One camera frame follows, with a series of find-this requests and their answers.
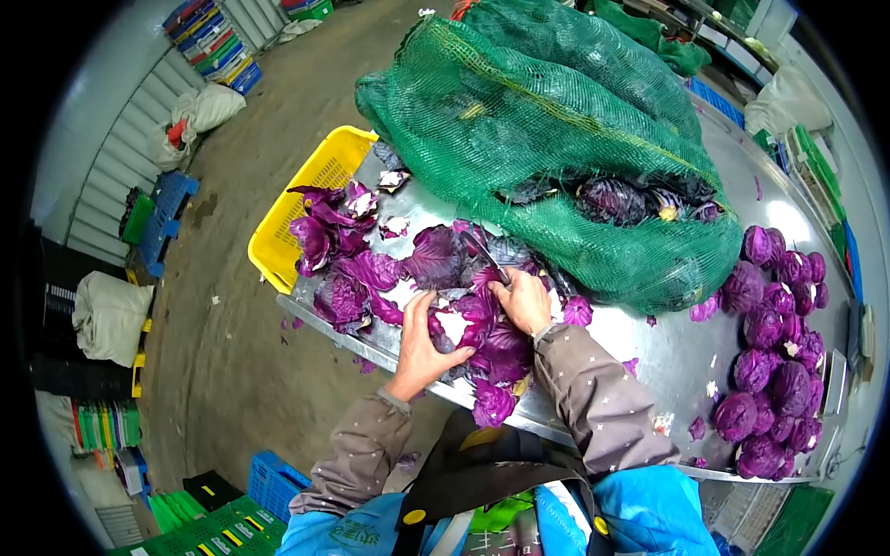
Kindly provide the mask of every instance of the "green bag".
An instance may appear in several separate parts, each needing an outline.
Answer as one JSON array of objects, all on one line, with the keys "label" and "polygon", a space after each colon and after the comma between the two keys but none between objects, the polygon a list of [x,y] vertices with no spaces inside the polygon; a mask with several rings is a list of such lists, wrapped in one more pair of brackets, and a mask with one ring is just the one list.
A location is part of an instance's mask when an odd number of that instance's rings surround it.
[{"label": "green bag", "polygon": [[[613,52],[615,44],[606,43],[610,52],[603,55],[618,61],[609,75],[620,84],[635,69],[623,61],[626,52]],[[665,75],[662,85],[672,86],[676,76]],[[651,101],[661,109],[657,85]],[[598,302],[646,314],[681,310],[712,295],[738,258],[738,217],[701,141],[573,68],[427,15],[404,37],[388,70],[357,82],[355,98],[359,112],[436,197],[522,239],[590,288]],[[495,195],[566,170],[699,176],[715,188],[724,213],[707,224],[651,218],[620,228],[582,217],[571,193],[528,205]]]}]

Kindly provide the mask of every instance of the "green plastic crate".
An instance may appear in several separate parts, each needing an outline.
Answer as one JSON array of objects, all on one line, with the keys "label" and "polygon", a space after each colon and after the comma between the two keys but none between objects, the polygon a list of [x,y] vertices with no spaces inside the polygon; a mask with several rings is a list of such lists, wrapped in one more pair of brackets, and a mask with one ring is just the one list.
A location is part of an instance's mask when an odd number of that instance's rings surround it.
[{"label": "green plastic crate", "polygon": [[302,20],[323,20],[331,12],[334,11],[334,5],[331,4],[331,0],[325,0],[321,4],[313,6],[308,10],[301,10],[299,12],[288,12],[287,16],[291,21],[302,21]]},{"label": "green plastic crate", "polygon": [[130,212],[130,218],[126,221],[124,233],[121,236],[126,243],[138,246],[142,241],[142,233],[145,231],[145,225],[149,223],[151,211],[155,209],[155,202],[152,201],[145,193],[140,193]]}]

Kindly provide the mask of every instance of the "stacked plastic crates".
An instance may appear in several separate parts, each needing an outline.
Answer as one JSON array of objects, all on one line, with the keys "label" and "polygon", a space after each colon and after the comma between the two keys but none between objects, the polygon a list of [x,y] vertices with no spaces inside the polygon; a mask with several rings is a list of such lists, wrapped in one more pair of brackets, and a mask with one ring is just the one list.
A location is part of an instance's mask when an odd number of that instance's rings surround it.
[{"label": "stacked plastic crates", "polygon": [[281,0],[281,9],[291,21],[323,20],[334,5],[331,0]]},{"label": "stacked plastic crates", "polygon": [[206,81],[247,94],[263,75],[213,0],[186,0],[164,21],[164,31]]}]

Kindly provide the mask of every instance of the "yellow plastic crate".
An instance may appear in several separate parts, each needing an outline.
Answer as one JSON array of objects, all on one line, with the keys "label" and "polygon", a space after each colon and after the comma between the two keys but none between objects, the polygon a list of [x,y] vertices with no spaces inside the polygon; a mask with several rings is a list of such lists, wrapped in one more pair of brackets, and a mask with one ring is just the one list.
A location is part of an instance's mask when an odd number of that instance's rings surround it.
[{"label": "yellow plastic crate", "polygon": [[250,262],[281,293],[290,294],[294,289],[295,264],[303,253],[290,233],[290,222],[305,215],[303,194],[287,190],[298,185],[326,189],[346,187],[376,140],[374,133],[351,125],[341,125],[329,133],[281,192],[250,238],[247,245]]}]

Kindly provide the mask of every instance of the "knife blade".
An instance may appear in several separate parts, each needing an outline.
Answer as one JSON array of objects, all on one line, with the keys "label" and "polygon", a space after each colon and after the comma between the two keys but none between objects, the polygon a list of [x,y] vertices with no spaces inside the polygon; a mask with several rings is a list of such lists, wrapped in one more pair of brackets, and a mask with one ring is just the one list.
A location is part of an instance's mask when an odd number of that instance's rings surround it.
[{"label": "knife blade", "polygon": [[460,232],[460,237],[468,245],[473,246],[476,251],[478,251],[482,255],[482,257],[484,257],[485,260],[489,262],[489,264],[491,264],[498,270],[498,278],[500,279],[501,283],[504,284],[504,286],[510,285],[510,277],[508,277],[506,275],[506,272],[504,272],[504,267],[499,265],[498,262],[494,260],[494,257],[491,256],[489,250],[482,245],[482,243],[479,241],[479,239],[476,238],[476,236],[468,231],[462,231]]}]

